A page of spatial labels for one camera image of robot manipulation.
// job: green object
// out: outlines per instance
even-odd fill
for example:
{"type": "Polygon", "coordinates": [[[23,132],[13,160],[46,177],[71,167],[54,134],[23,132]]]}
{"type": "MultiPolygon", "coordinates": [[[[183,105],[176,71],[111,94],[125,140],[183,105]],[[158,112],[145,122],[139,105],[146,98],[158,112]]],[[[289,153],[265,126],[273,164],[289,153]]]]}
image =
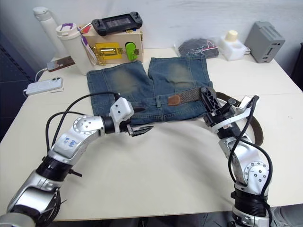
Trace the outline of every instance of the green object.
{"type": "Polygon", "coordinates": [[[125,44],[126,49],[126,55],[128,60],[134,61],[138,58],[138,55],[136,53],[136,45],[133,42],[129,42],[125,44]]]}

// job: white tumbler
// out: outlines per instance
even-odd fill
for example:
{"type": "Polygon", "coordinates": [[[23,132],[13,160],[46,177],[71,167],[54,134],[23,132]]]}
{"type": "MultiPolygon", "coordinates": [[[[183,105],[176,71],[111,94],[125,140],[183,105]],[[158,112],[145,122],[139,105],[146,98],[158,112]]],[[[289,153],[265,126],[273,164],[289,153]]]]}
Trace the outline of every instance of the white tumbler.
{"type": "Polygon", "coordinates": [[[65,23],[56,28],[57,36],[62,41],[66,50],[76,63],[77,68],[83,75],[94,70],[85,47],[81,41],[81,33],[75,23],[65,23]]]}
{"type": "Polygon", "coordinates": [[[56,48],[56,57],[64,58],[69,56],[62,42],[58,39],[56,28],[58,27],[57,23],[53,19],[48,8],[45,7],[35,7],[33,8],[34,16],[40,22],[44,32],[47,34],[49,39],[55,45],[56,48]]]}

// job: gray box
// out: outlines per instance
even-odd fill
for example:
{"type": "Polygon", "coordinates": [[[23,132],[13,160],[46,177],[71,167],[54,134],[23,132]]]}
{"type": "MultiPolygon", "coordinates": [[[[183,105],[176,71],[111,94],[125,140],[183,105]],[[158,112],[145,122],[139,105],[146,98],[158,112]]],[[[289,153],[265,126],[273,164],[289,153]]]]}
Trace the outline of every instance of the gray box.
{"type": "Polygon", "coordinates": [[[269,63],[280,50],[285,39],[269,22],[255,22],[246,41],[252,56],[258,63],[269,63]]]}

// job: white container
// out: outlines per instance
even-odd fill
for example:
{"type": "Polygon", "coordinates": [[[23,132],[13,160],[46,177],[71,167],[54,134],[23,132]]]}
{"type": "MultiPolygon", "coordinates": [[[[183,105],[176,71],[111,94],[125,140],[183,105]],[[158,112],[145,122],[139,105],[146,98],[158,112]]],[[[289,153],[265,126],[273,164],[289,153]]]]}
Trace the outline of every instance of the white container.
{"type": "Polygon", "coordinates": [[[75,23],[65,23],[56,28],[57,36],[62,41],[68,53],[76,63],[77,68],[83,75],[94,70],[85,47],[81,42],[81,34],[75,23]]]}
{"type": "Polygon", "coordinates": [[[45,7],[35,7],[33,8],[34,16],[40,22],[44,32],[47,34],[49,39],[55,45],[56,54],[58,58],[64,58],[69,56],[62,42],[58,39],[56,28],[58,27],[57,23],[53,19],[48,8],[45,7]]]}
{"type": "Polygon", "coordinates": [[[238,39],[238,32],[229,31],[227,35],[222,36],[219,41],[219,50],[221,54],[228,60],[234,61],[242,59],[246,52],[246,46],[238,39]]]}

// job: blue fabric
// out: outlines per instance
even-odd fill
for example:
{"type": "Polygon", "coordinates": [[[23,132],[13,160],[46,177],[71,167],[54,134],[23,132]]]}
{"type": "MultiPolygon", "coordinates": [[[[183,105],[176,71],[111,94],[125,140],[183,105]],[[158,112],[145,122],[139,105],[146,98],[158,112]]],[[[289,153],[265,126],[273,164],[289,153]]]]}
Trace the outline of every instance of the blue fabric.
{"type": "MultiPolygon", "coordinates": [[[[131,117],[132,125],[175,121],[202,116],[206,109],[201,101],[168,106],[168,97],[195,87],[212,87],[204,56],[151,58],[148,75],[140,61],[87,73],[89,91],[119,92],[133,108],[145,110],[131,117]]],[[[108,114],[114,97],[91,97],[94,115],[108,114]]]]}

